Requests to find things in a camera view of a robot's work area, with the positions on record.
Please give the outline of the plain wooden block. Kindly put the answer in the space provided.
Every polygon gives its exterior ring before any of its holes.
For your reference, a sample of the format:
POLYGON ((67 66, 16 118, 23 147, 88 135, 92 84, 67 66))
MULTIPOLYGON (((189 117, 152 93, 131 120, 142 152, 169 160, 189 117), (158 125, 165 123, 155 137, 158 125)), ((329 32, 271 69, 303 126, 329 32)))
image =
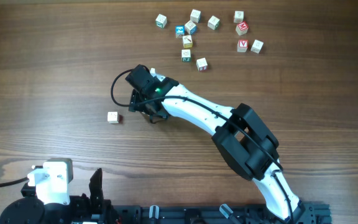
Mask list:
POLYGON ((111 111, 107 114, 107 121, 110 124, 117 124, 120 121, 120 115, 117 111, 111 111))

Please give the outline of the green envelope block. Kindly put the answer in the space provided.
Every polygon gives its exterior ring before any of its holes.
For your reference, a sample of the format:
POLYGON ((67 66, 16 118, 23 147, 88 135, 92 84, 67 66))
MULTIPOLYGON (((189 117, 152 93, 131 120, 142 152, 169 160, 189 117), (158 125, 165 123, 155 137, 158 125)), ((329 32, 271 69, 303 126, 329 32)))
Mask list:
POLYGON ((191 61, 191 50, 183 49, 181 51, 181 61, 182 62, 190 62, 191 61))

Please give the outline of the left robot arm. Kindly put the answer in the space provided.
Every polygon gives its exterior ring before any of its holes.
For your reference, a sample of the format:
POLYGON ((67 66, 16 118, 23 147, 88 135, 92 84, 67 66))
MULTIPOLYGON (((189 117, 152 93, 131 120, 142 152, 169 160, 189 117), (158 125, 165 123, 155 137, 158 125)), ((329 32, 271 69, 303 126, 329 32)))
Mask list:
POLYGON ((71 196, 70 204, 50 203, 38 199, 35 187, 24 184, 23 198, 7 206, 0 216, 0 224, 121 224, 122 218, 106 200, 102 190, 103 172, 99 168, 90 178, 89 197, 86 194, 71 196))

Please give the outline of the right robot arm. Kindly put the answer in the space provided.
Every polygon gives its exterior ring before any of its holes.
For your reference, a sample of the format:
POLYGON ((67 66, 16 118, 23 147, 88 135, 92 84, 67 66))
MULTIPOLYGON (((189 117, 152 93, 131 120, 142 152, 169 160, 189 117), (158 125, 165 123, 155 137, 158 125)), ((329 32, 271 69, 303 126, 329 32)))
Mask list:
POLYGON ((278 140, 250 106, 218 105, 172 78, 151 73, 144 65, 129 70, 126 81, 135 92, 130 109, 149 116, 181 118, 206 131, 226 164, 255 183, 269 212, 281 222, 296 222, 300 199, 283 176, 278 140))

